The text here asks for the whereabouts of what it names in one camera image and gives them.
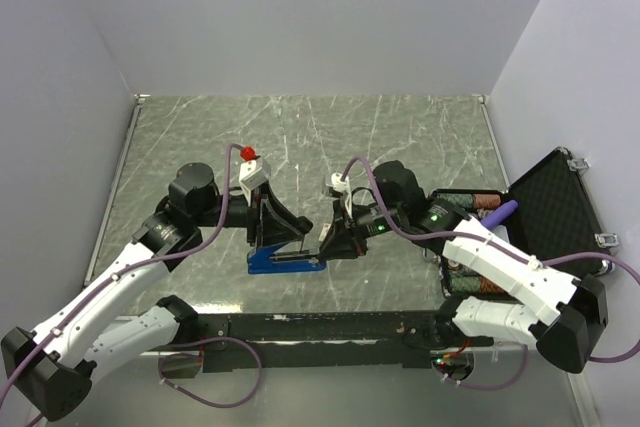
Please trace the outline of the blue stapler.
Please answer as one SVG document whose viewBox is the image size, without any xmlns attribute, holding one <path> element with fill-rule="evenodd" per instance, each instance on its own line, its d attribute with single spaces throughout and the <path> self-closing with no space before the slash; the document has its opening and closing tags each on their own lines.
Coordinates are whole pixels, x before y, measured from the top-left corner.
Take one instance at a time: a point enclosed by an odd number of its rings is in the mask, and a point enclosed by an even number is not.
<svg viewBox="0 0 640 427">
<path fill-rule="evenodd" d="M 252 250 L 247 256 L 250 275 L 320 272 L 327 267 L 318 253 L 310 250 L 282 252 L 283 244 Z"/>
</svg>

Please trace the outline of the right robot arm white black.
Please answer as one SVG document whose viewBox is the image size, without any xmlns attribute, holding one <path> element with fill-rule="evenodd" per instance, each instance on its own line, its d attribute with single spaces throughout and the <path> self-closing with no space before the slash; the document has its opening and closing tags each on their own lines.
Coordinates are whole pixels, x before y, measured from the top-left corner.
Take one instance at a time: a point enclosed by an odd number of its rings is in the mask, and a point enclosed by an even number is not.
<svg viewBox="0 0 640 427">
<path fill-rule="evenodd" d="M 367 171 L 375 202 L 354 204 L 347 173 L 325 180 L 333 220 L 320 244 L 321 260 L 358 258 L 367 241 L 392 231 L 414 245 L 454 261 L 496 284 L 508 302 L 467 296 L 436 321 L 438 337 L 457 345 L 466 337 L 492 337 L 533 346 L 552 365 L 580 373 L 607 324 L 605 287 L 592 275 L 556 270 L 491 232 L 454 203 L 426 196 L 415 174 L 399 161 Z"/>
</svg>

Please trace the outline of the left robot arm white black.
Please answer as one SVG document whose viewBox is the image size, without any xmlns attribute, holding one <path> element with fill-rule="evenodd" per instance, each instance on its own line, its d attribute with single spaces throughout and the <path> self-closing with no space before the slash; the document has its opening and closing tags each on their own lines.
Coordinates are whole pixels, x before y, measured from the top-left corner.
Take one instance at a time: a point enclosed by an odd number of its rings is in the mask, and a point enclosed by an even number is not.
<svg viewBox="0 0 640 427">
<path fill-rule="evenodd" d="M 155 211 L 110 264 L 93 272 L 80 294 L 36 327 L 16 327 L 4 336 L 1 356 L 10 386 L 44 419 L 58 421 L 99 380 L 139 354 L 165 345 L 190 346 L 199 315 L 176 295 L 123 325 L 113 322 L 142 293 L 211 245 L 206 228 L 215 235 L 225 228 L 245 231 L 252 273 L 299 270 L 302 260 L 276 254 L 303 241 L 313 223 L 277 199 L 270 177 L 261 158 L 242 162 L 238 186 L 229 178 L 217 182 L 205 163 L 180 167 Z"/>
</svg>

